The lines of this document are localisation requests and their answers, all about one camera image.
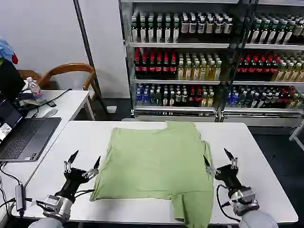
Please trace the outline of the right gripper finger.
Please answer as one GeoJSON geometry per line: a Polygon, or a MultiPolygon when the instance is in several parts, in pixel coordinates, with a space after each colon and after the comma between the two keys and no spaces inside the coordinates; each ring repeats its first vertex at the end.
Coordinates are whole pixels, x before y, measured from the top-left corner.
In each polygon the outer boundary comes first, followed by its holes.
{"type": "Polygon", "coordinates": [[[238,158],[234,157],[231,152],[229,152],[226,148],[224,148],[226,155],[231,161],[231,168],[238,168],[238,158]]]}
{"type": "Polygon", "coordinates": [[[219,170],[215,169],[213,166],[211,166],[211,164],[209,163],[208,159],[204,157],[204,162],[205,162],[205,166],[206,166],[206,172],[208,172],[209,174],[219,174],[219,170]]]}

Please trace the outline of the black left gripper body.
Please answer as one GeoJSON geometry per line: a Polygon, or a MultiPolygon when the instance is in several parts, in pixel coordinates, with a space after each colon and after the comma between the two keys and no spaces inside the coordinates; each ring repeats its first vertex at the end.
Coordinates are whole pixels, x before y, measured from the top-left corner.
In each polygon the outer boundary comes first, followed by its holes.
{"type": "Polygon", "coordinates": [[[83,176],[85,170],[71,168],[71,172],[64,172],[66,182],[60,191],[55,193],[55,196],[64,197],[70,201],[75,201],[75,194],[81,184],[89,182],[89,178],[83,176]]]}

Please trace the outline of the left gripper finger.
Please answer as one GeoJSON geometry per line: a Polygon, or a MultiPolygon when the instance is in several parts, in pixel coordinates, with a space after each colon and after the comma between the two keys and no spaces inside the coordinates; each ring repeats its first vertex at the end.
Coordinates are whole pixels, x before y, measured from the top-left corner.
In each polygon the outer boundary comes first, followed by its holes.
{"type": "Polygon", "coordinates": [[[98,157],[97,161],[95,162],[93,168],[90,170],[86,171],[85,173],[82,174],[82,177],[84,178],[94,178],[98,173],[99,173],[99,164],[100,164],[100,156],[98,157]]]}
{"type": "Polygon", "coordinates": [[[79,150],[73,153],[67,161],[64,161],[64,172],[71,172],[72,163],[74,162],[79,150]]]}

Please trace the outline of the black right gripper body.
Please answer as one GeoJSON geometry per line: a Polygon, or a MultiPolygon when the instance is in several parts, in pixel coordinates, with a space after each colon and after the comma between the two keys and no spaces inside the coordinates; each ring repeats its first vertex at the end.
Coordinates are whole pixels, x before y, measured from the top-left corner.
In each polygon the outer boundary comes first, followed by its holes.
{"type": "Polygon", "coordinates": [[[238,168],[232,168],[231,164],[217,168],[216,180],[225,183],[229,190],[239,190],[243,187],[237,178],[238,168]]]}

